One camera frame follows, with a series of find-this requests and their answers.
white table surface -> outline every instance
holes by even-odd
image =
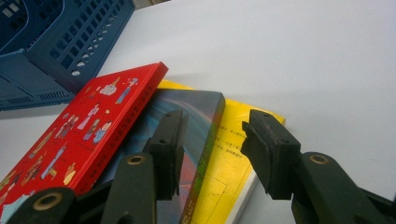
[[[164,62],[165,78],[283,115],[302,152],[396,193],[396,2],[173,0],[137,10],[100,76]],[[0,178],[65,105],[0,112]],[[255,188],[239,223],[294,223]]]

blue plastic crate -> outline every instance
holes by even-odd
[[[70,102],[133,12],[133,0],[0,0],[0,110]]]

illustrated book cover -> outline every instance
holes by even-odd
[[[159,88],[191,90],[190,87],[169,80],[163,80]],[[226,99],[212,155],[190,223],[218,224],[238,221],[258,182],[248,158],[240,152],[246,138],[242,121],[248,121],[250,109],[270,113],[285,124],[285,119],[274,112]]]
[[[0,223],[42,189],[90,190],[167,70],[153,63],[90,80],[0,182]]]
[[[112,179],[121,158],[143,150],[162,116],[181,109],[189,121],[183,139],[180,193],[175,194],[172,201],[157,202],[158,223],[180,223],[183,211],[192,212],[198,198],[224,106],[223,95],[216,91],[156,90],[97,184]]]

book spine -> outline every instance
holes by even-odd
[[[225,107],[225,99],[223,98],[222,101],[218,104],[218,108],[216,109],[216,114],[210,126],[209,135],[206,139],[203,153],[198,162],[198,167],[194,179],[192,181],[190,193],[189,196],[187,197],[187,201],[185,203],[183,213],[181,214],[181,218],[179,221],[179,223],[181,224],[191,223],[192,214],[196,202],[198,200],[199,193],[201,191],[201,186],[203,185],[204,182],[206,168],[209,163],[210,155],[212,154],[213,146],[215,144],[216,135],[219,129],[224,107]]]
[[[167,68],[163,64],[160,64],[153,75],[148,74],[148,76],[152,77],[147,83],[141,84],[144,85],[143,89],[139,90],[136,98],[131,99],[131,106],[128,111],[124,113],[117,129],[114,130],[108,140],[103,144],[103,149],[100,150],[95,160],[87,168],[84,176],[81,178],[81,181],[79,181],[76,186],[72,187],[77,195],[88,192],[96,182],[97,178],[99,178],[100,174],[105,170],[125,135],[131,129],[143,108],[157,89],[166,71]]]

red book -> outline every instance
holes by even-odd
[[[0,223],[42,189],[89,191],[167,70],[154,63],[90,80],[0,183]]]

